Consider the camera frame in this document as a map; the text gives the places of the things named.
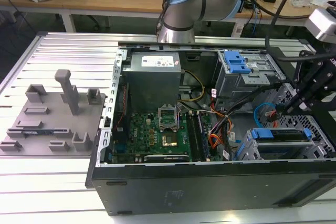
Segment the motherboard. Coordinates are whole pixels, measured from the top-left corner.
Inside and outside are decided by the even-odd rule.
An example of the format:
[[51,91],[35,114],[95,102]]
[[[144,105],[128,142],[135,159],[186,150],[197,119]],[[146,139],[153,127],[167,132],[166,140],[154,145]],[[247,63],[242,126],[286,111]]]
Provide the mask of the motherboard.
[[172,113],[133,113],[129,139],[115,145],[114,158],[118,160],[114,162],[165,162],[167,157],[176,158],[177,162],[220,161],[218,155],[210,155],[208,113],[178,113],[176,128],[163,129],[162,125],[174,125],[174,122]]

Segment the workbench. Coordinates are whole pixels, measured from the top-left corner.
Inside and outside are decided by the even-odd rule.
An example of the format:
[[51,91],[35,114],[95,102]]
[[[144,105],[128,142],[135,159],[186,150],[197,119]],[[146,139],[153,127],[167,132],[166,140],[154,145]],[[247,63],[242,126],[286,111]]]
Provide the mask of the workbench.
[[[71,71],[78,92],[108,92],[119,41],[155,42],[152,35],[48,33],[37,36],[0,85],[0,140],[27,101],[31,83],[61,92],[58,69]],[[262,47],[263,39],[196,37],[198,43]],[[275,39],[288,57],[313,50],[298,40]],[[302,208],[114,216],[94,189],[85,188],[89,157],[0,158],[0,223],[335,223],[336,189]]]
[[[21,12],[52,13],[61,15],[66,32],[68,33],[76,32],[72,15],[105,16],[106,26],[109,27],[109,16],[158,18],[162,10],[162,0],[50,0],[38,3],[30,0],[11,1]],[[274,3],[266,3],[263,0],[258,0],[258,3],[274,13],[277,10],[274,7]],[[295,16],[298,13],[300,15],[310,15],[314,9],[315,7],[294,8],[287,3],[281,14],[286,16]],[[0,0],[0,10],[8,12],[15,11],[8,0]],[[235,18],[225,20],[226,22],[235,23],[232,37],[240,37],[243,26],[249,20],[250,16],[251,10],[244,9],[241,13],[238,13]],[[271,16],[263,13],[260,23],[270,24],[270,22]],[[304,26],[305,20],[278,19],[277,24],[286,26]]]

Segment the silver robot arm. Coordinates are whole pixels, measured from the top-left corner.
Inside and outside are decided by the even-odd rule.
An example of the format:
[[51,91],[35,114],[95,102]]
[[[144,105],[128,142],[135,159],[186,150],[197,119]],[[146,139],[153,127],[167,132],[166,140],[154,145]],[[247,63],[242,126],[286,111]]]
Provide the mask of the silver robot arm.
[[162,43],[194,43],[196,20],[222,20],[233,17],[240,0],[170,0],[157,35]]

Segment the metal table surface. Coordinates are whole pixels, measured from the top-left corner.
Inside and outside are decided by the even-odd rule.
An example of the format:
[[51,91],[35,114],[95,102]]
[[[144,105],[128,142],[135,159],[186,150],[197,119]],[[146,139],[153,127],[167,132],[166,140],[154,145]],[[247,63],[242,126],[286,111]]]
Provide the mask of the metal table surface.
[[[27,98],[31,84],[61,92],[57,69],[69,69],[79,92],[107,92],[119,41],[155,41],[152,35],[66,34],[38,36],[0,85],[0,140]],[[197,37],[197,42],[259,45],[263,39]],[[273,40],[286,56],[311,49],[297,40]],[[1,158],[0,223],[336,223],[336,189],[302,208],[184,214],[116,216],[104,210],[94,189],[86,189],[89,158]]]

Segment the green motherboard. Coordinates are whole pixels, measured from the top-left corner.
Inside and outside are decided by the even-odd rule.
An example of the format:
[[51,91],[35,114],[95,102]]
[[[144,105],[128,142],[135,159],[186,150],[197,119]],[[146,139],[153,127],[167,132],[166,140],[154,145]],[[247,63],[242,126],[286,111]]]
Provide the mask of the green motherboard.
[[[190,115],[187,113],[180,114],[177,131],[170,129],[162,131],[159,128],[158,113],[133,113],[130,121],[130,137],[125,148],[117,154],[118,163],[134,163],[134,160],[135,163],[138,161],[141,163],[139,158],[149,154],[188,155],[189,161],[192,162],[193,156],[187,127],[188,116]],[[199,119],[202,124],[203,133],[200,135],[206,150],[205,156],[211,161],[219,161],[217,160],[218,155],[210,156],[208,151],[207,132],[211,129],[210,116],[202,113]],[[161,115],[161,123],[174,123],[174,121],[174,115],[168,113]]]

